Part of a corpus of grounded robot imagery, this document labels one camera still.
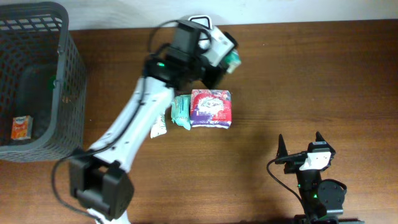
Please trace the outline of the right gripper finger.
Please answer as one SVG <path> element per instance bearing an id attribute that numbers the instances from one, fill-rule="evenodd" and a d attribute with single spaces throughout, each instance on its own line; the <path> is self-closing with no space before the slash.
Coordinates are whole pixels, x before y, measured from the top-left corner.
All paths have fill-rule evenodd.
<path id="1" fill-rule="evenodd" d="M 285 146 L 285 141 L 284 141 L 283 135 L 279 134 L 276 158 L 281 159 L 281 158 L 287 157 L 287 156 L 288 156 L 288 152 L 287 152 L 287 149 Z"/>
<path id="2" fill-rule="evenodd" d="M 323 138 L 323 136 L 321 135 L 321 133 L 319 131 L 317 131 L 315 134 L 315 142 L 326 143 L 325 139 Z"/>

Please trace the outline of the green small tissue box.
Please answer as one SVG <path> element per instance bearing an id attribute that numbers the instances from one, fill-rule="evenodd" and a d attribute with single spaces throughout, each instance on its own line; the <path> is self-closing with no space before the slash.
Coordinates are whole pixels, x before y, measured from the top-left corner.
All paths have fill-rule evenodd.
<path id="1" fill-rule="evenodd" d="M 241 59 L 239 57 L 238 51 L 234 49 L 225 57 L 224 62 L 228 66 L 226 72 L 233 73 L 241 65 Z"/>

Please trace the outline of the pink purple tissue pack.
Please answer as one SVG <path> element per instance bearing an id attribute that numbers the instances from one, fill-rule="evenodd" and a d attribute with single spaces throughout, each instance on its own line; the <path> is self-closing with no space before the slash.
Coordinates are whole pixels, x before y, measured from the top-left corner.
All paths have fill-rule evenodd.
<path id="1" fill-rule="evenodd" d="M 231 123 L 232 101 L 228 90 L 192 90 L 190 102 L 192 127 L 229 129 Z"/>

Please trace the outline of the teal wet wipes pack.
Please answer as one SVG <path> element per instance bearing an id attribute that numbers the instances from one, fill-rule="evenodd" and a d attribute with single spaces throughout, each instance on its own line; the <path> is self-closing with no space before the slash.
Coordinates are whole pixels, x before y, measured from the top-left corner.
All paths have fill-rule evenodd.
<path id="1" fill-rule="evenodd" d="M 190 95 L 176 96 L 172 102 L 171 119 L 178 126 L 187 130 L 191 129 L 190 124 Z"/>

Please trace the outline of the white tube with tan cap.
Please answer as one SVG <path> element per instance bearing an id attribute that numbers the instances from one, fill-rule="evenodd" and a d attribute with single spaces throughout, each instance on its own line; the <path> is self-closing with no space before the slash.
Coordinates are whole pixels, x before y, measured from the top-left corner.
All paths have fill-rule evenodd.
<path id="1" fill-rule="evenodd" d="M 161 136 L 166 133 L 167 133 L 167 127 L 166 127 L 166 123 L 165 123 L 165 115 L 160 114 L 157 117 L 157 119 L 155 120 L 155 123 L 152 125 L 151 131 L 150 131 L 150 137 L 156 138 L 156 137 Z"/>

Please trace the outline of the green lid jar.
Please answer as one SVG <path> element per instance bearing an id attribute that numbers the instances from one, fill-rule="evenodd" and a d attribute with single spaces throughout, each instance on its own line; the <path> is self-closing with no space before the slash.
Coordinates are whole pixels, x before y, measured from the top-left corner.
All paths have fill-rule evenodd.
<path id="1" fill-rule="evenodd" d="M 49 90 L 54 90 L 57 87 L 57 76 L 56 75 L 52 75 L 47 83 L 47 88 Z"/>

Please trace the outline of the orange small tissue box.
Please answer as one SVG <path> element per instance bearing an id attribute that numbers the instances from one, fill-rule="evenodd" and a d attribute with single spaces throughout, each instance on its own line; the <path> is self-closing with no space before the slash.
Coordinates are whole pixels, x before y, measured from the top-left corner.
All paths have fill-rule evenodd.
<path id="1" fill-rule="evenodd" d="M 11 139 L 16 141 L 30 139 L 32 137 L 33 120 L 31 116 L 13 118 Z"/>

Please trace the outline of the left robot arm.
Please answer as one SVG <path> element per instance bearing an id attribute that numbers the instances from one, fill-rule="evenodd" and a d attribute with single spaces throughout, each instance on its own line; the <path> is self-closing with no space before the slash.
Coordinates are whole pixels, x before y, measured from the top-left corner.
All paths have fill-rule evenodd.
<path id="1" fill-rule="evenodd" d="M 70 194 L 96 223 L 128 223 L 134 195 L 128 173 L 152 125 L 189 83 L 217 86 L 228 69 L 225 58 L 238 46 L 216 26 L 184 19 L 176 21 L 173 40 L 153 50 L 158 30 L 150 33 L 142 75 L 124 109 L 87 151 L 68 158 Z"/>

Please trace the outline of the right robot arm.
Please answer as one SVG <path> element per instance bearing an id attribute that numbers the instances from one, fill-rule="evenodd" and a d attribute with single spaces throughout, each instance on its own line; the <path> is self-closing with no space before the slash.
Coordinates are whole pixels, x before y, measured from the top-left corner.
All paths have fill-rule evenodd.
<path id="1" fill-rule="evenodd" d="M 334 179 L 322 179 L 321 173 L 331 166 L 336 151 L 325 141 L 320 132 L 310 142 L 306 151 L 289 154 L 282 135 L 279 135 L 275 159 L 270 163 L 282 164 L 285 174 L 294 174 L 297 178 L 298 192 L 274 180 L 292 192 L 299 200 L 303 215 L 294 216 L 293 223 L 362 223 L 355 218 L 340 219 L 347 186 Z"/>

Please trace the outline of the dark grey plastic basket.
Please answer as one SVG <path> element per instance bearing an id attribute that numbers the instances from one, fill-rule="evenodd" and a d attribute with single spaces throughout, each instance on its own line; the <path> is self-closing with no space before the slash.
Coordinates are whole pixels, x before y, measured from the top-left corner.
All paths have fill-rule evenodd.
<path id="1" fill-rule="evenodd" d="M 86 68 L 55 2 L 1 6 L 1 159 L 57 160 L 83 145 Z M 47 88 L 52 75 L 57 87 Z M 33 117 L 32 137 L 11 139 L 13 118 Z"/>

